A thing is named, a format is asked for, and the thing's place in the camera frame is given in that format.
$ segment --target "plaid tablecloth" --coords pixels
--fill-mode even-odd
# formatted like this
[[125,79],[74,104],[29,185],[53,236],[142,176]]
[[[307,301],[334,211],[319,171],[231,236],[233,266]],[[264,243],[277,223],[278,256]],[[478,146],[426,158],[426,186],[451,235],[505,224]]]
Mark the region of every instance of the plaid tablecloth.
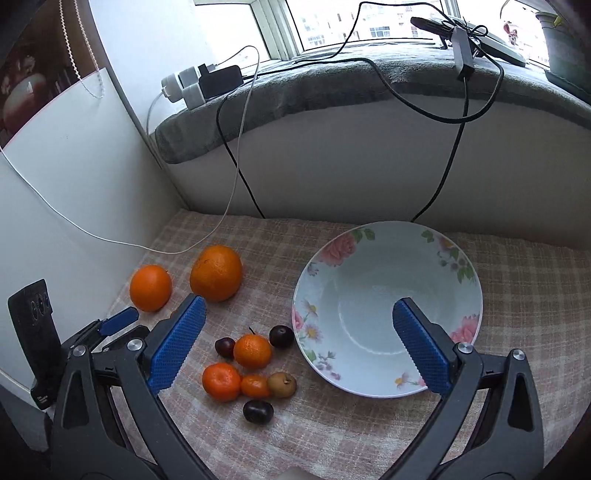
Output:
[[[219,221],[218,216],[179,211],[153,248],[179,251]],[[239,338],[248,327],[268,332],[291,322],[291,299],[307,261],[350,225],[302,220],[228,217],[206,244],[183,255],[148,253],[141,264],[158,264],[171,274],[173,296],[140,322],[153,327],[189,294],[189,272],[202,248],[225,244],[239,252],[244,279],[230,300],[208,305],[206,325],[173,386],[160,398],[180,431],[220,478],[274,479],[300,466],[327,480],[379,478],[408,446],[429,417],[438,396],[423,392],[393,400],[345,393],[321,379],[294,346],[276,352],[265,373],[285,370],[298,379],[298,392],[274,401],[275,417],[256,427],[242,417],[243,399],[221,404],[203,391],[201,373],[219,358],[216,339]],[[526,351],[541,403],[545,461],[564,445],[591,402],[591,252],[487,235],[448,233],[472,260],[482,284],[484,312],[476,347],[506,355]],[[111,313],[131,305],[129,283]],[[115,392],[123,421],[139,455],[150,458],[123,396]],[[463,449],[476,421],[477,396],[448,458]]]

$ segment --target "metal screw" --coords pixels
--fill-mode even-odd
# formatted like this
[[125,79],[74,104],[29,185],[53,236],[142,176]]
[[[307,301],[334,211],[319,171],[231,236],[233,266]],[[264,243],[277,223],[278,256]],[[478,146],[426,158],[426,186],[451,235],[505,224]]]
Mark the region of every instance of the metal screw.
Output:
[[515,360],[525,360],[525,352],[516,348],[513,350],[513,358]]
[[84,345],[78,345],[72,351],[72,355],[74,356],[82,356],[86,353],[86,347]]
[[143,346],[144,346],[144,343],[139,338],[134,338],[133,340],[130,340],[129,342],[127,342],[127,350],[131,350],[132,352],[139,350]]
[[460,342],[457,344],[457,349],[459,351],[461,351],[462,353],[472,353],[472,351],[474,350],[474,347],[472,346],[471,343]]

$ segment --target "orange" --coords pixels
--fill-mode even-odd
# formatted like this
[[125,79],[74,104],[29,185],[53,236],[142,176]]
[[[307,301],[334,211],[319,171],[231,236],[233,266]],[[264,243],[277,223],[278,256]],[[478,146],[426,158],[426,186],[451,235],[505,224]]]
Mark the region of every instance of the orange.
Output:
[[209,365],[201,378],[203,388],[218,401],[232,401],[240,394],[240,374],[230,364]]
[[267,387],[267,379],[260,375],[247,375],[240,382],[240,391],[247,397],[267,398],[271,390]]
[[173,292],[173,281],[165,269],[146,265],[131,278],[129,296],[133,304],[144,312],[155,312],[166,305]]
[[234,360],[245,368],[265,368],[271,361],[271,344],[261,335],[249,333],[234,345]]
[[207,247],[191,269],[189,284],[195,295],[208,301],[224,301],[234,295],[242,282],[238,254],[224,245]]

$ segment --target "white power adapter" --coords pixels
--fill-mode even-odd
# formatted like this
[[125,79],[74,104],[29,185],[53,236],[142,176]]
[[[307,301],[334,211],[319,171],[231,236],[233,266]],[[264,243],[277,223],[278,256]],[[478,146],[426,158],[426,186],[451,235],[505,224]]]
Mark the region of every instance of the white power adapter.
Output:
[[184,98],[189,110],[193,110],[205,103],[195,67],[172,73],[163,78],[161,83],[162,93],[172,103]]

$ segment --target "white wall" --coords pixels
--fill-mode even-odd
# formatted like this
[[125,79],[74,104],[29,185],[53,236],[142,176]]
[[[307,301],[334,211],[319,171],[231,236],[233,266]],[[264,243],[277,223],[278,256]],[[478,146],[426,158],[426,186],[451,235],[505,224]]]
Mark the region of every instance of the white wall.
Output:
[[[408,98],[440,115],[462,111],[458,99]],[[472,102],[470,111],[481,106]],[[303,112],[247,132],[241,170],[268,217],[410,220],[439,184],[457,128],[395,99]],[[236,141],[230,146],[235,152]],[[447,183],[419,221],[591,248],[589,152],[589,130],[496,103],[466,126]],[[192,209],[223,212],[233,180],[223,146],[170,171]],[[257,215],[240,183],[231,212]]]
[[[149,245],[179,207],[106,72],[105,97],[78,83],[36,114],[5,152],[72,221],[107,238]],[[85,79],[99,91],[97,75]],[[144,252],[93,239],[51,212],[0,155],[0,369],[25,386],[33,374],[6,300],[45,278],[64,340],[104,317]],[[31,401],[0,372],[0,383]]]
[[[89,0],[100,41],[116,82],[145,126],[148,108],[167,75],[213,62],[191,0]],[[152,112],[153,130],[186,108],[183,100],[160,99]]]

